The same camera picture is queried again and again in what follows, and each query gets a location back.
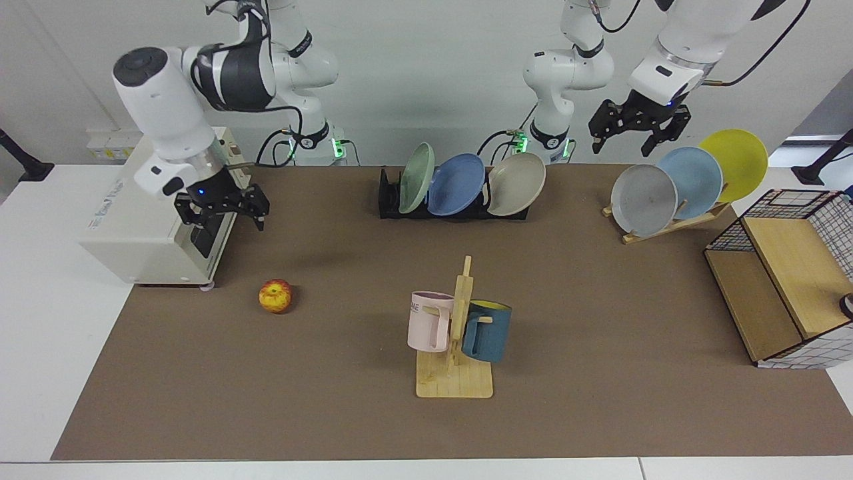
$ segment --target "yellow plate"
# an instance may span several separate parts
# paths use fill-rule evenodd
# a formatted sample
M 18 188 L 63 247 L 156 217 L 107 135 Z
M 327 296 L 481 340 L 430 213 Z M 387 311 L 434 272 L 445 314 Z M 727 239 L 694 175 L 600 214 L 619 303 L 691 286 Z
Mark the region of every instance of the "yellow plate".
M 767 149 L 764 143 L 746 130 L 721 130 L 699 144 L 720 164 L 727 184 L 720 202 L 734 202 L 751 194 L 767 173 Z

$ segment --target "green led light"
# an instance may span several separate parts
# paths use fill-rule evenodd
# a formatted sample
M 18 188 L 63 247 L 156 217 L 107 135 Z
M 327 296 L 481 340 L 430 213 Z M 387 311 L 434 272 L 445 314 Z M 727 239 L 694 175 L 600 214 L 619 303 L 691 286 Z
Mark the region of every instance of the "green led light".
M 521 154 L 527 151 L 527 136 L 523 132 L 515 134 L 515 148 L 513 153 Z
M 334 145 L 334 159 L 339 160 L 341 158 L 344 158 L 344 156 L 346 155 L 346 149 L 344 148 L 344 145 L 340 141 L 335 140 L 334 138 L 332 138 L 332 145 Z

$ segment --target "white table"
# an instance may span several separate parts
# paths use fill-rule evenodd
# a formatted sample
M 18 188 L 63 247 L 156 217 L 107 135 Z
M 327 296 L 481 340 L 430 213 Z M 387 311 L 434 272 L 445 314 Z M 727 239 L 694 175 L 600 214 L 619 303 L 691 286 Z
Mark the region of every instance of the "white table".
M 853 456 L 797 458 L 49 462 L 130 293 L 80 248 L 119 167 L 57 166 L 0 205 L 0 478 L 853 478 Z M 785 171 L 773 186 L 793 186 Z M 853 406 L 853 366 L 831 372 Z

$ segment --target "white box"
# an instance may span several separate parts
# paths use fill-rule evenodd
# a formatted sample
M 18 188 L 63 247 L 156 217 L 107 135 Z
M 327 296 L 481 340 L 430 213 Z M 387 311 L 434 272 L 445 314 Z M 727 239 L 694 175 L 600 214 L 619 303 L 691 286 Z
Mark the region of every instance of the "white box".
M 214 130 L 228 163 L 243 163 L 231 131 Z M 236 214 L 220 215 L 222 222 L 213 231 L 185 225 L 171 198 L 158 200 L 133 181 L 153 153 L 151 141 L 142 138 L 78 242 L 129 284 L 209 284 Z M 248 186 L 242 170 L 231 173 L 241 188 Z

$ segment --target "brown table mat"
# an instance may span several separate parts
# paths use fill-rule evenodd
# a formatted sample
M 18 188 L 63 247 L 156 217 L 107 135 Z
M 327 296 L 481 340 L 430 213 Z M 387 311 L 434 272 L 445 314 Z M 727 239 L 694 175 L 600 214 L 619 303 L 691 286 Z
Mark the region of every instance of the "brown table mat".
M 550 167 L 526 222 L 379 220 L 374 168 L 259 174 L 267 230 L 237 221 L 213 292 L 131 292 L 53 459 L 853 454 L 825 372 L 749 362 L 702 255 L 734 215 L 624 246 L 623 169 Z M 495 396 L 418 399 L 409 293 L 452 293 L 465 254 L 514 308 Z

